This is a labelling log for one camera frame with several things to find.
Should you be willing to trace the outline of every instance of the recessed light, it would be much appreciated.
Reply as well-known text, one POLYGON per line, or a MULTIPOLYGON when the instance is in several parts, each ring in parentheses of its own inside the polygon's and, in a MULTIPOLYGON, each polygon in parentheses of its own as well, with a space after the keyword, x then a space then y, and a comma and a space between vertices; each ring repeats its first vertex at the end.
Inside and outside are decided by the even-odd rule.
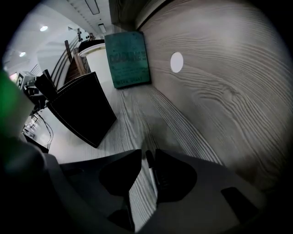
POLYGON ((102 33, 106 33, 106 28, 104 24, 99 24, 98 26, 101 29, 102 33))
POLYGON ((41 32, 44 32, 44 31, 46 31, 47 29, 48 29, 48 26, 43 26, 43 27, 40 28, 40 31, 41 31, 41 32))
POLYGON ((86 0, 86 3, 93 15, 100 13, 96 0, 86 0))

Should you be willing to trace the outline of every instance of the black object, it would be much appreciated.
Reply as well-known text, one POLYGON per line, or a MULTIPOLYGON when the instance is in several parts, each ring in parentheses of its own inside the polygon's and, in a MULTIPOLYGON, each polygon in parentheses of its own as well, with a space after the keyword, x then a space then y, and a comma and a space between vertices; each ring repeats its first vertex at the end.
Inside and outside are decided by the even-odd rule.
POLYGON ((255 205, 253 205, 237 188, 225 188, 221 190, 221 193, 241 223, 247 222, 259 212, 255 205))
POLYGON ((197 179, 192 166, 160 149, 156 150, 155 174, 158 203, 180 201, 191 191, 197 179))
POLYGON ((155 166, 155 160, 150 150, 146 151, 146 159, 148 163, 148 168, 153 168, 155 166))
POLYGON ((52 81, 52 77, 50 76, 48 69, 44 70, 43 74, 47 77, 47 79, 50 81, 50 83, 55 87, 54 82, 52 81))
POLYGON ((40 145, 38 142, 34 141, 33 139, 31 139, 27 135, 24 134, 24 137, 26 138, 27 142, 32 143, 35 146, 37 146, 43 153, 47 154, 49 152, 49 150, 46 147, 40 145))
MULTIPOLYGON (((4 156, 0 158, 2 178, 5 178, 2 184, 3 223, 10 230, 38 232, 44 226, 48 232, 62 230, 67 233, 129 234, 134 230, 127 190, 141 168, 140 150, 59 165, 54 156, 43 155, 29 144, 18 140, 3 143, 4 156), (123 175, 127 170, 133 171, 128 172, 131 176, 123 175), (112 195, 108 191, 112 188, 109 189, 107 178, 102 179, 106 183, 100 181, 103 176, 110 176, 109 180, 114 184, 117 184, 114 178, 122 181, 120 176, 128 180, 122 181, 125 188, 119 185, 117 192, 127 195, 112 195)), ((232 227, 242 228, 243 224, 221 194, 227 187, 236 187, 258 209, 264 207, 263 195, 223 166, 160 150, 156 153, 155 167, 157 162, 156 170, 164 167, 160 173, 166 175, 168 172, 164 178, 172 187, 167 187, 171 197, 175 185, 178 189, 182 186, 169 174, 168 167, 174 168, 176 163, 175 170, 186 175, 179 164, 189 170, 185 167, 187 164, 197 172, 197 182, 181 200, 159 203, 140 234, 218 233, 231 231, 232 227), (161 164, 160 158, 164 159, 165 165, 161 164)), ((144 199, 144 194, 137 197, 138 202, 144 199)))
POLYGON ((100 172, 100 182, 112 195, 125 196, 141 171, 141 150, 105 166, 100 172))
POLYGON ((104 39, 82 42, 79 46, 79 51, 81 52, 85 50, 86 48, 89 48, 94 45, 102 44, 102 43, 105 43, 104 39))
POLYGON ((57 90, 52 80, 49 79, 47 75, 43 74, 37 77, 35 86, 38 90, 40 90, 40 92, 45 96, 47 100, 52 100, 57 96, 57 90))
POLYGON ((47 107, 76 136, 95 148, 116 120, 95 72, 68 82, 47 107))
POLYGON ((30 113, 30 116, 37 113, 39 110, 46 107, 46 97, 39 93, 39 90, 34 87, 23 87, 24 94, 32 101, 34 104, 33 110, 30 113))
POLYGON ((141 170, 141 150, 60 165, 69 183, 95 212, 134 231, 128 192, 141 170))

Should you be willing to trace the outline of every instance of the green plaque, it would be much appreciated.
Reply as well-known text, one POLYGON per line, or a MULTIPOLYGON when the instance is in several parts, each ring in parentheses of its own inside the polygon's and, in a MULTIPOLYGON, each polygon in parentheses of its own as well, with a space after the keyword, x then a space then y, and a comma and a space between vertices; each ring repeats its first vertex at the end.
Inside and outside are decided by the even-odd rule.
POLYGON ((105 45, 115 88, 150 81, 145 41, 141 32, 106 35, 105 45))

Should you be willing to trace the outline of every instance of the handrail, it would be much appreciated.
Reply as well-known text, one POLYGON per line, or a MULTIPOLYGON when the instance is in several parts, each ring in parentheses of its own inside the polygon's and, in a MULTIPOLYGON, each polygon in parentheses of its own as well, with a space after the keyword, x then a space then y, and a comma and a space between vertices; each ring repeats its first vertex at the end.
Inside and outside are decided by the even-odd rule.
POLYGON ((36 65, 33 67, 33 69, 30 71, 31 73, 33 72, 33 70, 36 68, 37 65, 38 65, 38 64, 36 64, 36 65))
MULTIPOLYGON (((76 46, 77 43, 78 43, 78 40, 76 39, 76 40, 75 40, 75 44, 73 43, 73 44, 71 45, 71 47, 70 47, 70 51, 72 51, 72 49, 76 46)), ((55 74, 54 83, 55 83, 55 81, 56 81, 56 79, 57 79, 57 76, 58 76, 59 70, 60 70, 60 68, 61 68, 61 66, 62 66, 62 64, 63 64, 63 62, 64 62, 64 60, 65 60, 66 58, 68 58, 68 56, 66 56, 66 55, 67 55, 67 52, 65 53, 65 56, 63 57, 61 63, 59 63, 60 65, 59 65, 59 67, 58 67, 58 69, 57 69, 57 72, 56 72, 56 74, 55 74)))
MULTIPOLYGON (((70 42, 70 45, 74 44, 76 42, 76 40, 78 39, 78 36, 76 36, 71 42, 70 42)), ((60 56, 60 58, 58 59, 58 62, 56 63, 54 69, 53 69, 53 72, 51 73, 51 78, 53 79, 53 75, 54 75, 54 72, 60 62, 60 60, 62 59, 63 55, 66 53, 66 49, 63 51, 62 55, 60 56)))
MULTIPOLYGON (((75 43, 75 45, 72 47, 73 49, 75 48, 75 46, 77 45, 78 42, 79 42, 79 41, 77 41, 77 42, 75 43)), ((57 85, 58 85, 58 83, 59 83, 59 80, 60 80, 61 74, 62 74, 63 69, 64 69, 64 67, 65 67, 65 64, 66 64, 67 60, 69 59, 68 56, 66 56, 65 58, 66 58, 66 60, 65 60, 65 62, 63 63, 62 69, 61 69, 61 71, 60 71, 60 73, 59 73, 59 77, 58 77, 58 79, 57 79, 56 87, 57 87, 57 85)))

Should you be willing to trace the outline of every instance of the green object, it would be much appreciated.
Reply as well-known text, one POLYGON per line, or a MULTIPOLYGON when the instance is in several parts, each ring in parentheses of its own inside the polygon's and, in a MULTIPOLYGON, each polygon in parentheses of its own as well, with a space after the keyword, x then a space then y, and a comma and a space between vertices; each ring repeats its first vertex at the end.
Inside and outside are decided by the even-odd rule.
POLYGON ((0 137, 18 137, 34 104, 0 70, 0 137))
POLYGON ((145 41, 141 32, 106 35, 105 45, 115 88, 150 81, 145 41))

